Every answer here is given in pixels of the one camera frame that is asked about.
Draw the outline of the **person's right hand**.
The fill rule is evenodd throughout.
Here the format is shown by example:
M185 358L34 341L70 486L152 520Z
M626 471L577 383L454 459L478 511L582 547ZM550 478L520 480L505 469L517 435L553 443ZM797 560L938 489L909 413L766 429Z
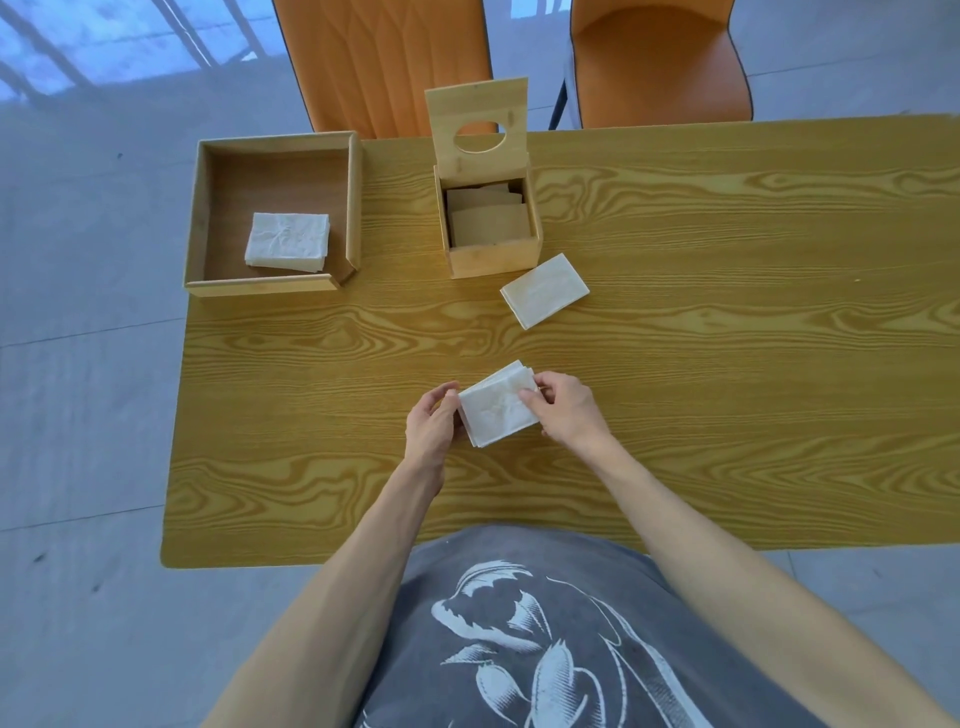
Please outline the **person's right hand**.
M577 377L552 370L534 375L536 390L554 391L554 419L542 425L543 432L578 455L589 460L601 448L614 442L606 419L601 413L593 391Z

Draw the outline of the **person's left hand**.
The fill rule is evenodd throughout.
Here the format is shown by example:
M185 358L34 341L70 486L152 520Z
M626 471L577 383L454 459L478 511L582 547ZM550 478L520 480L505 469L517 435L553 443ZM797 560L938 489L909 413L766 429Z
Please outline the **person's left hand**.
M457 381L438 385L420 397L406 418L403 462L436 489L442 486L452 444L441 434L437 406L445 393L459 393L459 389Z

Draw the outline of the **white napkin stack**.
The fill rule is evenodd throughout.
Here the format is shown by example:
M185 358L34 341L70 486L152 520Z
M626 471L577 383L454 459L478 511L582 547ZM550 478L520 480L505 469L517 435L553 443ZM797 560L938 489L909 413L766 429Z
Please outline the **white napkin stack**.
M519 393L537 391L534 370L515 360L459 393L460 415L474 448L488 445L540 422Z
M529 331L590 294L564 253L559 253L500 289L522 330Z
M246 243L250 267L321 273L329 253L330 215L255 212Z

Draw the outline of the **person's left forearm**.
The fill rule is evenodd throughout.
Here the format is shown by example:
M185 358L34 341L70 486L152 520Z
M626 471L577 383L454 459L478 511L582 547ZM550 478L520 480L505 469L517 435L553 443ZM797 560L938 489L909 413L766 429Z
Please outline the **person's left forearm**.
M371 678L443 462L406 457L200 728L345 728Z

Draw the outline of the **person's right forearm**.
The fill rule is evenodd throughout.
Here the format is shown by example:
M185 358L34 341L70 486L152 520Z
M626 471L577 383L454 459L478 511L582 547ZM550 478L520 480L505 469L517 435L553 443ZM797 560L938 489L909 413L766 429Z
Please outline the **person's right forearm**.
M830 728L960 728L846 617L706 518L609 433L581 458L673 590L762 674Z

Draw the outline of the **wooden table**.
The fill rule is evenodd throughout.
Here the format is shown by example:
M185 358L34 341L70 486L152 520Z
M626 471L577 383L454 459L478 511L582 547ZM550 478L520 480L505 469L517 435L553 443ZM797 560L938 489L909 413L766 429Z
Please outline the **wooden table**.
M322 563L438 383L520 360L761 550L960 542L960 114L529 136L543 256L589 294L529 330L453 280L430 140L364 143L339 292L193 297L159 558Z

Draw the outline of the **wooden tissue box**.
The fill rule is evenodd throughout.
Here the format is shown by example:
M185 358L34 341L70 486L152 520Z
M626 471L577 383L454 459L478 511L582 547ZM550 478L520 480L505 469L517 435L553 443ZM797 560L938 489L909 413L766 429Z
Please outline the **wooden tissue box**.
M482 174L471 183L444 176L438 163L433 165L433 176L441 246L452 280L529 271L540 264L544 228L530 160L507 172ZM518 194L520 201L452 210L452 192L500 183Z

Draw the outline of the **grey printed t-shirt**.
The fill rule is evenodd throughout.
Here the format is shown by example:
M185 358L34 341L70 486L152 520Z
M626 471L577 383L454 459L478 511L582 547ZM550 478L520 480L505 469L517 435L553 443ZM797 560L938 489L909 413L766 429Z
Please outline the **grey printed t-shirt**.
M417 545L355 728L825 728L646 555L495 524Z

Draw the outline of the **open wooden tray box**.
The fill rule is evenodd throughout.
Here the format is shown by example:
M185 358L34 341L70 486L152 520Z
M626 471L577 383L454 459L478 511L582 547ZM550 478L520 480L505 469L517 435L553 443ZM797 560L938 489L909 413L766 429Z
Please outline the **open wooden tray box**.
M353 130L200 140L185 290L340 289L362 265L362 158Z

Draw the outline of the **wooden tissue box lid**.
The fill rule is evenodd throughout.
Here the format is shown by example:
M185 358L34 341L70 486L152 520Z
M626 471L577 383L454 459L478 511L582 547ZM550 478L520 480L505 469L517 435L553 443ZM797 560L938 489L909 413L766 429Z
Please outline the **wooden tissue box lid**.
M444 188L523 178L527 151L526 77L484 80L425 91Z

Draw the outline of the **orange quilted chair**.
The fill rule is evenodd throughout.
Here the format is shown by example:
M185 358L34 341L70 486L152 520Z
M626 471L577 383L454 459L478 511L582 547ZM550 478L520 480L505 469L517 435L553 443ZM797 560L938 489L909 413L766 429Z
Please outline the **orange quilted chair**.
M311 128L428 138L426 91L493 79L483 0L271 0Z

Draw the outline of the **orange smooth chair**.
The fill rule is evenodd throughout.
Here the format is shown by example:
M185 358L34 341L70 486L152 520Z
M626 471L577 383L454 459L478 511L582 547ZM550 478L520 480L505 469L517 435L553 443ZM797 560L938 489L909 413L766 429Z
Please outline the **orange smooth chair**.
M571 0L568 57L549 122L574 129L749 122L730 33L735 0Z

